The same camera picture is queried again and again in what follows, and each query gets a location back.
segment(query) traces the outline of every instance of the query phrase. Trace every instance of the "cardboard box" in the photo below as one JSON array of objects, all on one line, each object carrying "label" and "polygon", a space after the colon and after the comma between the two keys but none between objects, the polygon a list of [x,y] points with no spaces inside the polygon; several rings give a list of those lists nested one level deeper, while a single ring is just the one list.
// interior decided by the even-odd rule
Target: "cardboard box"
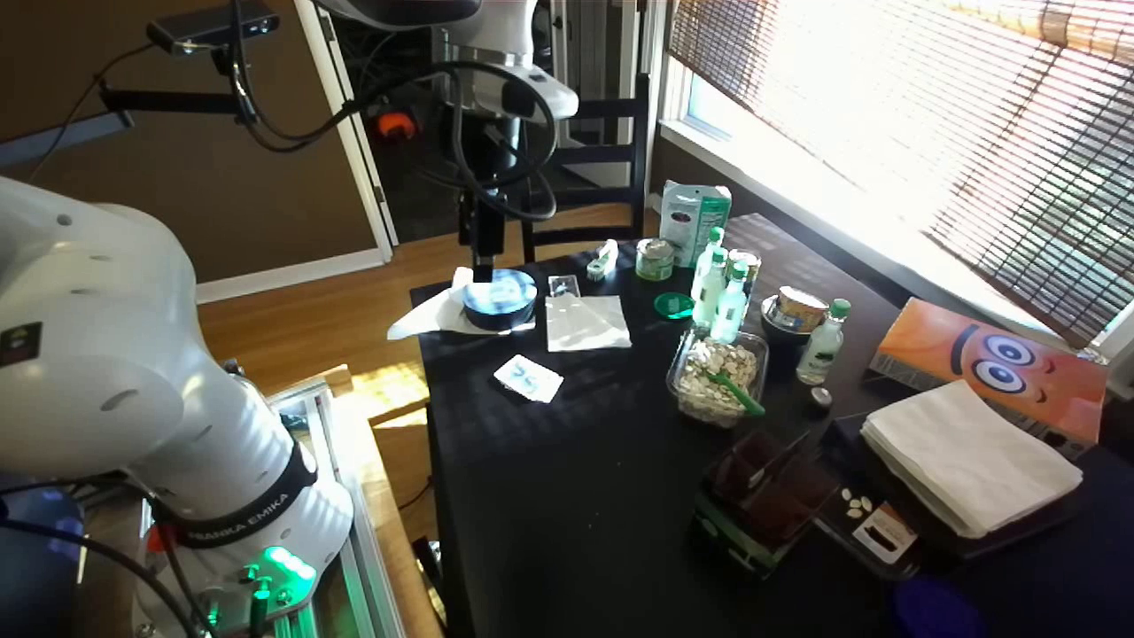
[{"label": "cardboard box", "polygon": [[1070,458],[1098,441],[1101,365],[920,298],[899,308],[873,367],[914,388],[966,378],[996,412]]}]

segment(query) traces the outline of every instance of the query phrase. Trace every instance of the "glass jar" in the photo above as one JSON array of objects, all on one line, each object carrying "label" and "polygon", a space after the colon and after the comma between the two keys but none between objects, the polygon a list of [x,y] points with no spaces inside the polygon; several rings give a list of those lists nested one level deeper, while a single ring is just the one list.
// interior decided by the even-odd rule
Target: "glass jar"
[{"label": "glass jar", "polygon": [[756,328],[740,328],[732,345],[684,328],[670,361],[670,394],[680,415],[732,427],[761,415],[766,371],[770,345]]}]

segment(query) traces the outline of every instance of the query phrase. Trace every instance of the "jar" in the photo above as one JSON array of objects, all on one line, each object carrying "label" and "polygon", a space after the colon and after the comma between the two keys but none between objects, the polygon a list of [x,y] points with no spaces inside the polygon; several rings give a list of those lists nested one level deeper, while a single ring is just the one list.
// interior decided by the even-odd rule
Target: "jar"
[{"label": "jar", "polygon": [[670,394],[680,415],[732,427],[744,418],[758,418],[766,371],[770,348],[758,333],[740,328],[732,345],[714,345],[697,328],[684,328],[670,361]]},{"label": "jar", "polygon": [[637,242],[633,274],[642,278],[670,278],[672,277],[672,243],[658,237]]}]

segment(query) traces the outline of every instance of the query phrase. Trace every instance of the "window blinds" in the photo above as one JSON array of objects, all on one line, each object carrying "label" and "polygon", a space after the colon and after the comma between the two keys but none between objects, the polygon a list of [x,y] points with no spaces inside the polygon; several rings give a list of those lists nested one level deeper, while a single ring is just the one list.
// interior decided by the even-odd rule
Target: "window blinds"
[{"label": "window blinds", "polygon": [[1085,22],[1063,8],[1055,22],[1055,3],[1038,15],[1022,0],[748,0],[748,35],[730,22],[700,42],[723,23],[704,11],[719,3],[677,0],[670,49],[880,209],[919,223],[1070,345],[1134,300],[1122,11]]}]

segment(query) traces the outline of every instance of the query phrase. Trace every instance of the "box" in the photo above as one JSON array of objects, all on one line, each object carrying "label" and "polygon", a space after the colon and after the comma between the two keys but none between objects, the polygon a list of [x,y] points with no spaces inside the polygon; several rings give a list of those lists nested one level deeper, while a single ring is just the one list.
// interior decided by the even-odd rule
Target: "box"
[{"label": "box", "polygon": [[920,298],[899,308],[873,367],[914,388],[966,378],[1003,418],[1070,458],[1098,441],[1101,365]]},{"label": "box", "polygon": [[667,180],[658,237],[672,243],[677,270],[693,267],[693,258],[710,242],[710,231],[725,228],[730,212],[732,212],[730,189]]}]

